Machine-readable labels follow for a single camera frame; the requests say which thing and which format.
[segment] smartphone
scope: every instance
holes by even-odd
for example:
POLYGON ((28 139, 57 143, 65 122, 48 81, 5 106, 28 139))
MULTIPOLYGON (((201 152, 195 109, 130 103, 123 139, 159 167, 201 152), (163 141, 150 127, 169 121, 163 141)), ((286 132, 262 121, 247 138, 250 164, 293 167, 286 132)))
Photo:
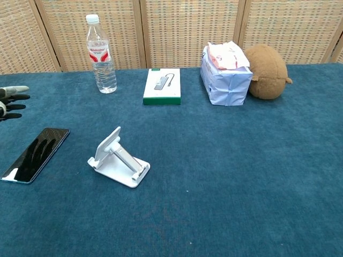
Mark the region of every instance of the smartphone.
POLYGON ((69 130, 67 129, 44 128, 2 174, 0 180, 23 184, 32 183, 68 135, 69 130))

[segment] white phone stand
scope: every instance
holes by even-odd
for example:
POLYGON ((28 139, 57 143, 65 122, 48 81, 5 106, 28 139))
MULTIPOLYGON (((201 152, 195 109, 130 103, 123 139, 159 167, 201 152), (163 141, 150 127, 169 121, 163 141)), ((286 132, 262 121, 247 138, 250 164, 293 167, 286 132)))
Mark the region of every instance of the white phone stand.
POLYGON ((87 162, 98 173, 128 187, 137 187, 150 169, 150 164, 132 157, 120 144, 121 127, 104 139, 96 149, 95 157, 87 162))

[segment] brown plush toy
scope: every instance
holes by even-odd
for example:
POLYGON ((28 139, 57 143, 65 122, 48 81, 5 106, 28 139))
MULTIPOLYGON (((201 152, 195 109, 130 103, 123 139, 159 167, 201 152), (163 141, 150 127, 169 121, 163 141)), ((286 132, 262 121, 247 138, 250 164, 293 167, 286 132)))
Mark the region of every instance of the brown plush toy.
POLYGON ((244 51, 253 73, 249 92, 260 99, 275 99, 282 94, 288 77, 286 63, 280 54, 267 46, 258 44, 244 51))

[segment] water bottle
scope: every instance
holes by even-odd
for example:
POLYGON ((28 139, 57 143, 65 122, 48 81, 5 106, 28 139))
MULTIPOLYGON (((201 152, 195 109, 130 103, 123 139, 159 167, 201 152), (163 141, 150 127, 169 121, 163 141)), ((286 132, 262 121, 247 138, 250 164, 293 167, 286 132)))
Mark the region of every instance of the water bottle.
POLYGON ((101 28, 99 16, 88 14, 89 25, 87 34, 87 47, 95 74, 96 85, 104 94, 117 90, 117 78, 111 57, 108 36, 101 28))

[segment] wicker screen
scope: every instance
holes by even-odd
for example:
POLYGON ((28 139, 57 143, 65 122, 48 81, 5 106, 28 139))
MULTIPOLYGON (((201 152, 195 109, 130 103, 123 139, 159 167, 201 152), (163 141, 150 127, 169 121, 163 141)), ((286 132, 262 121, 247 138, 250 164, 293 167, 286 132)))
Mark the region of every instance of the wicker screen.
POLYGON ((200 66, 208 42, 234 36, 238 0, 141 1, 148 67, 200 66))
POLYGON ((341 54, 338 56, 337 62, 343 63, 343 51, 341 51, 341 54))
POLYGON ((28 0, 2 0, 0 74, 59 69, 56 57, 50 54, 52 47, 47 44, 48 40, 44 39, 34 11, 38 14, 28 0))
POLYGON ((116 69, 145 67, 142 28, 137 27, 134 14, 135 4, 140 12, 139 1, 37 0, 37 4, 63 70, 91 69, 86 45, 86 15, 91 13, 99 15, 100 24, 109 36, 116 69))
POLYGON ((343 63, 343 32, 331 56, 331 62, 343 63))
POLYGON ((249 2, 246 29, 240 37, 243 49, 266 43, 289 64, 320 63, 330 54, 326 52, 342 18, 343 0, 249 2))

